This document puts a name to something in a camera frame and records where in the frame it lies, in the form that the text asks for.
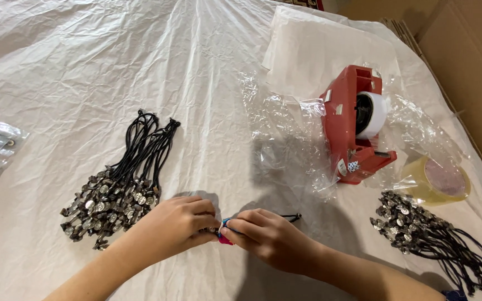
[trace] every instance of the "label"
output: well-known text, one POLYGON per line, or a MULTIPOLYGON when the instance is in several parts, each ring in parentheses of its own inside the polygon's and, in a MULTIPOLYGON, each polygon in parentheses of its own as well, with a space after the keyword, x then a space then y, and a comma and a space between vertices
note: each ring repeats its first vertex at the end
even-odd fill
POLYGON ((338 162, 338 171, 339 171, 339 173, 340 173, 342 176, 346 176, 346 175, 347 175, 347 167, 345 166, 345 162, 343 161, 343 159, 341 159, 341 160, 338 162))

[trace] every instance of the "left hand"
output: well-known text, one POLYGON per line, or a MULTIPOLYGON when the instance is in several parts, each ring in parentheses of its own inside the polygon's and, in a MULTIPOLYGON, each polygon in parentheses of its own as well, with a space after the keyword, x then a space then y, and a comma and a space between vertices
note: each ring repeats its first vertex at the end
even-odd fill
POLYGON ((192 247, 216 241, 199 229, 219 227, 215 207, 200 196, 180 196, 159 203, 104 253, 115 254, 138 271, 192 247))

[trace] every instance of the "forearm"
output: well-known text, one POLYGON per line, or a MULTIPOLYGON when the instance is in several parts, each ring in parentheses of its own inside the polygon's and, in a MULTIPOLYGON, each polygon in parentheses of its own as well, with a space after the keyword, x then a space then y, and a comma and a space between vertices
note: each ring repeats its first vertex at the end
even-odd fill
POLYGON ((124 262, 117 252, 105 250, 44 301, 104 301, 139 271, 124 262))
POLYGON ((317 264, 306 275, 361 300, 444 300, 439 292, 397 270, 323 245, 319 248, 317 264))

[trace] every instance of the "right hand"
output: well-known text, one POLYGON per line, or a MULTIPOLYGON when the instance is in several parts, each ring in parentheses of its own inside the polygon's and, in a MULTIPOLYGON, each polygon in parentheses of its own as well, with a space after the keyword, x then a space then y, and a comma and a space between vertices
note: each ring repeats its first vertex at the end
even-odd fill
POLYGON ((246 210, 226 226, 230 229, 223 227, 222 235, 277 270, 305 275, 318 264, 322 245, 282 216, 264 209, 246 210))

